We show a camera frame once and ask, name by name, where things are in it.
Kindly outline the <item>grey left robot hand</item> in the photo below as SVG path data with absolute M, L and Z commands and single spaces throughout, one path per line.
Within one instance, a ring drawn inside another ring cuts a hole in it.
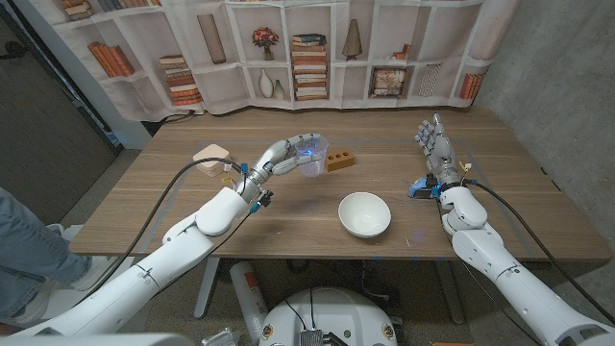
M 237 193 L 246 203 L 251 203 L 272 176 L 281 176 L 298 166 L 323 159 L 324 154 L 300 156 L 298 151 L 303 145 L 320 144 L 324 140 L 320 134 L 303 134 L 275 142 L 240 180 Z

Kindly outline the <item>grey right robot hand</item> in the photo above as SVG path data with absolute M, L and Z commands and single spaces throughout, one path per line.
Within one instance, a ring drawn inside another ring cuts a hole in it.
M 453 144 L 444 132 L 440 115 L 436 112 L 433 121 L 424 120 L 414 136 L 426 157 L 429 172 L 442 185 L 458 185 L 461 177 L 457 172 Z

